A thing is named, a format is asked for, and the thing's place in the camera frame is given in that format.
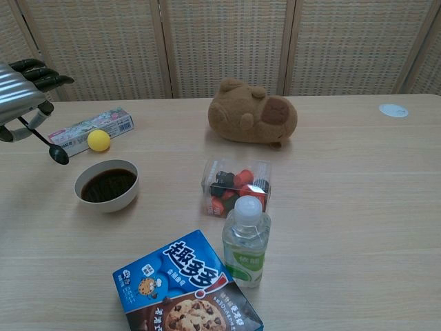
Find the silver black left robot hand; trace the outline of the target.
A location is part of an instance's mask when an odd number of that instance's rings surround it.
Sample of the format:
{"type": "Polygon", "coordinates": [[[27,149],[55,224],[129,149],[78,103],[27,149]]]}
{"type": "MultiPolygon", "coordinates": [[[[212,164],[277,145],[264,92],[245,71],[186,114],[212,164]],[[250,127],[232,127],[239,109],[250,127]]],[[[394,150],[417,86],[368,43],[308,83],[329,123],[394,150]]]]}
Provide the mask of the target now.
{"type": "Polygon", "coordinates": [[[60,75],[38,59],[23,59],[1,64],[1,140],[12,143],[31,135],[51,116],[54,106],[46,93],[65,84],[74,83],[69,76],[60,75]],[[9,130],[6,124],[36,110],[27,128],[9,130]]]}

